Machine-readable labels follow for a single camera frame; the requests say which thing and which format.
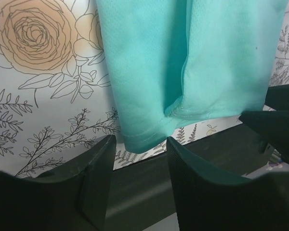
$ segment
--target turquoise shirt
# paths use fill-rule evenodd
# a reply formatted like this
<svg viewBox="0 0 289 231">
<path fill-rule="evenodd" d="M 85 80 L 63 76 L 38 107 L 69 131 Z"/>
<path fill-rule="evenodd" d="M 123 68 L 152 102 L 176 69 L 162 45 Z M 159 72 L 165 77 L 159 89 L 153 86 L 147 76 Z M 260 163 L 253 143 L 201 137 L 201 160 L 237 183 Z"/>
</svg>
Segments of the turquoise shirt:
<svg viewBox="0 0 289 231">
<path fill-rule="evenodd" d="M 262 110 L 288 0 L 97 0 L 125 147 Z"/>
</svg>

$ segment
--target line-art plant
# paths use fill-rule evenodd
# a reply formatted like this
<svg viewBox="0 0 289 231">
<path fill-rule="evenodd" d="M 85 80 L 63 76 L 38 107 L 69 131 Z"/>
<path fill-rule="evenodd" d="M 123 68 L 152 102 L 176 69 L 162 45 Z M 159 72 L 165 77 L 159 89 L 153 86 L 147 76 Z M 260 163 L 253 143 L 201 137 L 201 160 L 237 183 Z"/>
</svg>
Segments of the line-art plant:
<svg viewBox="0 0 289 231">
<path fill-rule="evenodd" d="M 116 151 L 116 158 L 115 161 L 118 164 L 121 164 L 121 166 L 126 166 L 130 165 L 132 163 L 138 162 L 143 160 L 148 153 L 143 153 L 143 154 L 134 154 L 131 152 L 127 152 L 126 150 L 119 150 L 118 152 Z"/>
<path fill-rule="evenodd" d="M 53 157 L 41 162 L 40 158 L 55 152 L 61 152 L 64 149 L 75 147 L 76 145 L 84 145 L 87 149 L 93 147 L 97 141 L 96 136 L 87 138 L 83 133 L 91 130 L 93 133 L 99 131 L 104 134 L 116 134 L 120 132 L 120 127 L 117 126 L 116 120 L 118 112 L 115 108 L 112 111 L 106 112 L 107 119 L 99 119 L 93 125 L 86 125 L 89 122 L 87 114 L 90 113 L 86 108 L 82 110 L 76 117 L 70 118 L 71 123 L 69 131 L 64 134 L 55 133 L 51 127 L 45 127 L 38 134 L 33 134 L 28 139 L 33 145 L 32 147 L 23 147 L 23 153 L 19 154 L 21 157 L 28 159 L 25 166 L 15 175 L 17 177 L 32 176 L 37 170 L 44 170 L 46 168 L 53 168 L 64 163 L 63 158 L 56 160 Z"/>
<path fill-rule="evenodd" d="M 156 150 L 153 154 L 158 154 L 166 151 L 166 141 L 163 141 L 159 145 L 157 145 L 153 150 Z"/>
<path fill-rule="evenodd" d="M 33 75 L 18 89 L 33 89 L 38 107 L 36 94 L 43 88 L 53 90 L 51 99 L 71 96 L 73 103 L 77 96 L 90 98 L 95 87 L 110 86 L 108 75 L 97 74 L 94 66 L 105 52 L 91 1 L 36 2 L 41 8 L 26 0 L 0 0 L 0 68 Z M 21 7 L 14 11 L 15 5 Z"/>
<path fill-rule="evenodd" d="M 276 66 L 270 80 L 271 86 L 289 83 L 289 25 L 281 30 L 277 50 L 279 54 L 275 57 Z"/>
<path fill-rule="evenodd" d="M 196 139 L 196 130 L 197 130 L 197 124 L 195 124 L 194 129 L 191 133 L 191 135 L 189 136 L 189 140 L 187 142 L 193 142 Z"/>
<path fill-rule="evenodd" d="M 212 135 L 213 133 L 216 132 L 216 127 L 217 126 L 213 127 L 212 125 L 208 124 L 207 127 L 209 128 L 209 130 L 207 131 L 207 136 Z"/>
<path fill-rule="evenodd" d="M 13 154 L 10 145 L 15 143 L 16 136 L 22 131 L 22 121 L 15 120 L 15 115 L 23 116 L 32 113 L 32 105 L 28 101 L 19 102 L 20 96 L 12 100 L 12 94 L 5 94 L 5 89 L 0 92 L 0 155 Z"/>
<path fill-rule="evenodd" d="M 184 141 L 185 140 L 184 127 L 179 128 L 176 140 L 182 145 L 185 143 L 185 141 Z"/>
</svg>

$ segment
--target stitching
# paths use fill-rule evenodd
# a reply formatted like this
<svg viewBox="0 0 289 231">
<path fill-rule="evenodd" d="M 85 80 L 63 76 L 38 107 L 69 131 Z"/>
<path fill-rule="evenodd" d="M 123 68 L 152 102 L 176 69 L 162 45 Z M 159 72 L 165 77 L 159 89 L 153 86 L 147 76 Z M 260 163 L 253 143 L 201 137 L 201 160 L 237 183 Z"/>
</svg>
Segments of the stitching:
<svg viewBox="0 0 289 231">
<path fill-rule="evenodd" d="M 142 142 L 146 142 L 147 140 L 149 140 L 150 138 L 152 138 L 153 136 L 155 136 L 157 133 L 158 133 L 158 131 L 155 132 L 152 136 L 148 137 L 147 139 L 145 139 L 145 140 L 143 140 L 143 141 L 137 141 L 137 142 L 129 142 L 129 141 L 128 141 L 128 142 L 126 142 L 126 143 L 142 143 Z"/>
<path fill-rule="evenodd" d="M 223 104 L 220 104 L 219 106 L 224 106 L 224 105 L 227 105 L 227 104 L 228 103 L 223 103 Z M 199 112 L 199 113 L 202 113 L 202 112 L 206 112 L 206 111 L 210 110 L 215 105 L 216 105 L 216 103 L 213 103 L 208 109 L 202 110 L 202 111 L 199 111 L 199 110 L 187 110 L 187 109 L 182 108 L 181 106 L 177 106 L 177 107 L 175 107 L 173 109 L 173 111 L 180 110 L 180 111 L 184 111 L 184 112 Z"/>
<path fill-rule="evenodd" d="M 224 111 L 226 111 L 226 110 L 228 110 L 228 109 L 232 109 L 232 108 L 224 108 L 224 109 L 220 109 L 220 110 L 218 110 L 219 112 L 224 112 Z M 198 116 L 198 115 L 178 115 L 178 114 L 176 114 L 175 112 L 172 112 L 172 114 L 174 114 L 175 116 L 178 116 L 179 118 L 181 117 L 181 118 L 188 118 L 188 117 L 195 117 L 195 116 Z M 207 118 L 206 119 L 202 119 L 202 120 L 208 120 L 209 119 L 209 116 L 212 114 L 212 112 L 208 112 L 208 115 L 207 115 Z"/>
</svg>

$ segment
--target fabric fold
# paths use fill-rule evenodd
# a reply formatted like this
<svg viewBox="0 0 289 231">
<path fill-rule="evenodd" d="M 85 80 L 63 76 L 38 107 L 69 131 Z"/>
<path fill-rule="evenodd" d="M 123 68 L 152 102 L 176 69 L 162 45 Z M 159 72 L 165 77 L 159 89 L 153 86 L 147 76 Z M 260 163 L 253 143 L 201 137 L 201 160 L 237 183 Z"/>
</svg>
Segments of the fabric fold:
<svg viewBox="0 0 289 231">
<path fill-rule="evenodd" d="M 261 110 L 287 0 L 97 0 L 125 147 Z"/>
</svg>

